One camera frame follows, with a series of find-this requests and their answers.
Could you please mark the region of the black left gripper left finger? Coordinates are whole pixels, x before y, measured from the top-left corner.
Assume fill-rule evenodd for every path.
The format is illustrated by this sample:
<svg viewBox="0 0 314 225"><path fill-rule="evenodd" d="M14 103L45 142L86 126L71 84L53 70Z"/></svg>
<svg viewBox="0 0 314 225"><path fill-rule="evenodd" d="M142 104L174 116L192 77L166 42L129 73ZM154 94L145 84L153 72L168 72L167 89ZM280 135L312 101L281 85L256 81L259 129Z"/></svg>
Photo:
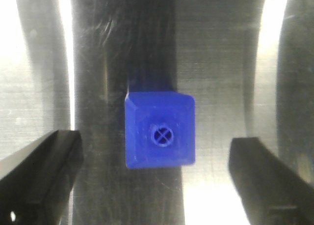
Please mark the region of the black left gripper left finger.
<svg viewBox="0 0 314 225"><path fill-rule="evenodd" d="M57 225L82 166L79 131L45 134L0 162L0 223Z"/></svg>

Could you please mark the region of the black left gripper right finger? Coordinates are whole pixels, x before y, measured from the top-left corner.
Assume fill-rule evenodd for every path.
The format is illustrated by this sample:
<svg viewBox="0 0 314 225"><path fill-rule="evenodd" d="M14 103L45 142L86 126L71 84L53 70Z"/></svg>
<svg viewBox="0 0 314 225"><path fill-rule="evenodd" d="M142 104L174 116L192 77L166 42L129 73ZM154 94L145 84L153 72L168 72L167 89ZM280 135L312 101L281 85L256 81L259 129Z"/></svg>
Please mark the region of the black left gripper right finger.
<svg viewBox="0 0 314 225"><path fill-rule="evenodd" d="M228 169L252 225L312 225L314 189L259 138L231 141Z"/></svg>

